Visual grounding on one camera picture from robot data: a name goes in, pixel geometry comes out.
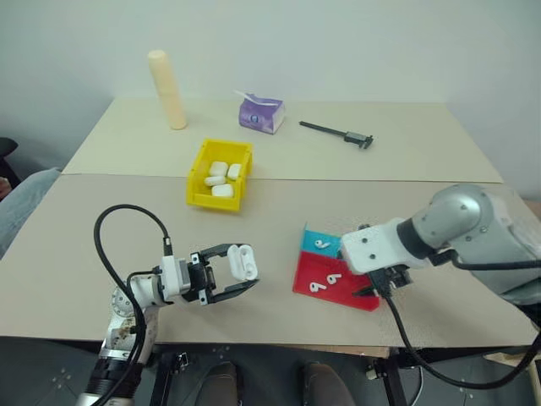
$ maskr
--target gray robot arm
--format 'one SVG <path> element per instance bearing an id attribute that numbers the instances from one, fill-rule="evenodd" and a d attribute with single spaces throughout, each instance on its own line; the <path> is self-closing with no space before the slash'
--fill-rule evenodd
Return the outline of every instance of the gray robot arm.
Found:
<path id="1" fill-rule="evenodd" d="M 393 219 L 345 234 L 342 255 L 358 274 L 397 266 L 403 266 L 400 272 L 404 272 L 404 267 L 438 265 L 452 259 L 463 269 L 471 268 L 475 277 L 503 299 L 519 307 L 535 306 L 541 301 L 541 225 L 512 192 L 498 192 L 474 184 L 441 190 L 429 206 L 407 220 Z M 526 261 L 534 267 L 473 270 L 479 264 Z M 408 283 L 407 274 L 403 275 L 391 279 L 391 286 Z"/>

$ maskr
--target tissue box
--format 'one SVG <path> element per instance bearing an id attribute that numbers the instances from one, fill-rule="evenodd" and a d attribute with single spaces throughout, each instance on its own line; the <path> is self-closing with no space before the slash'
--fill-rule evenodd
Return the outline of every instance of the tissue box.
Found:
<path id="1" fill-rule="evenodd" d="M 243 104 L 240 105 L 238 123 L 249 129 L 274 134 L 284 121 L 285 113 L 286 108 L 282 100 L 246 94 Z"/>

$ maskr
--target table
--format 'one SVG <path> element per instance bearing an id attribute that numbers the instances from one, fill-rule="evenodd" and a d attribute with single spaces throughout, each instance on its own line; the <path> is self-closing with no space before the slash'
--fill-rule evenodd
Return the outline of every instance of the table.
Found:
<path id="1" fill-rule="evenodd" d="M 442 104 L 288 102 L 274 135 L 238 125 L 240 101 L 185 102 L 188 127 L 167 127 L 156 99 L 116 99 L 66 174 L 187 176 L 205 138 L 251 142 L 252 179 L 496 182 L 500 175 Z M 368 150 L 298 125 L 372 134 Z"/>
<path id="2" fill-rule="evenodd" d="M 157 101 L 118 99 L 110 106 L 0 262 L 0 335 L 103 339 L 113 286 L 94 251 L 92 228 L 108 206 L 132 203 L 152 210 L 168 226 L 177 256 L 243 241 L 254 246 L 260 268 L 261 282 L 234 300 L 162 309 L 158 343 L 401 346 L 385 305 L 369 313 L 292 292 L 304 225 L 345 233 L 361 223 L 409 217 L 450 182 L 501 182 L 440 105 L 293 103 L 275 135 L 240 129 L 219 113 L 232 112 L 231 102 L 187 106 L 192 109 L 188 132 L 167 129 Z M 298 129 L 300 116 L 344 129 L 371 123 L 368 132 L 374 130 L 376 141 L 358 151 L 328 134 Z M 401 133 L 393 134 L 399 127 Z M 439 138 L 435 129 L 441 130 Z M 254 176 L 239 213 L 184 203 L 182 176 L 200 142 L 218 135 L 254 144 Z M 278 148 L 278 142 L 288 147 Z M 278 151 L 279 159 L 273 158 Z M 460 160 L 451 151 L 460 151 Z M 322 161 L 323 152 L 338 158 Z M 295 156 L 300 156 L 297 164 L 291 161 Z M 160 234 L 138 213 L 115 213 L 103 233 L 106 252 L 123 275 L 160 260 Z M 216 269 L 222 287 L 232 282 L 224 260 Z M 413 345 L 532 342 L 529 320 L 468 272 L 442 266 L 411 273 L 415 283 L 399 290 L 396 302 Z"/>
<path id="3" fill-rule="evenodd" d="M 129 202 L 160 217 L 176 255 L 243 241 L 254 246 L 260 268 L 261 282 L 238 298 L 162 309 L 159 343 L 401 346 L 385 305 L 369 313 L 292 292 L 303 227 L 307 222 L 312 229 L 339 234 L 360 223 L 406 217 L 447 185 L 250 180 L 242 211 L 224 214 L 186 207 L 183 178 L 64 175 L 2 261 L 0 333 L 104 337 L 113 285 L 94 251 L 92 229 L 103 209 Z M 139 213 L 115 213 L 103 235 L 105 250 L 123 275 L 148 270 L 160 260 L 160 232 Z M 226 261 L 218 261 L 215 269 L 219 284 L 232 282 Z M 443 266 L 411 273 L 415 283 L 397 291 L 396 302 L 414 345 L 532 342 L 535 331 L 528 319 L 468 272 Z M 6 311 L 14 303 L 17 311 Z"/>

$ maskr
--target black chair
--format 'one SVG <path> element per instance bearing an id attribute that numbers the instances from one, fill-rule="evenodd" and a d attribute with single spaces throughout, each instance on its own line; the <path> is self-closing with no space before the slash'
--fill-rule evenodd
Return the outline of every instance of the black chair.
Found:
<path id="1" fill-rule="evenodd" d="M 18 146 L 10 138 L 0 137 L 0 177 L 7 178 L 12 188 L 20 184 L 20 179 L 4 158 L 15 151 Z"/>

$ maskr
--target yellow bin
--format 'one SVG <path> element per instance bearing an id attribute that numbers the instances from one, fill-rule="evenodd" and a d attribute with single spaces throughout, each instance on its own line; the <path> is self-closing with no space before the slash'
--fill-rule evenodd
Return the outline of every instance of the yellow bin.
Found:
<path id="1" fill-rule="evenodd" d="M 215 197 L 211 187 L 205 184 L 210 176 L 209 169 L 213 161 L 240 163 L 240 174 L 237 180 L 228 179 L 233 187 L 233 197 Z M 205 140 L 199 149 L 194 165 L 189 171 L 186 186 L 186 203 L 210 209 L 239 211 L 240 199 L 246 191 L 246 178 L 252 172 L 252 145 L 247 142 L 225 140 Z"/>

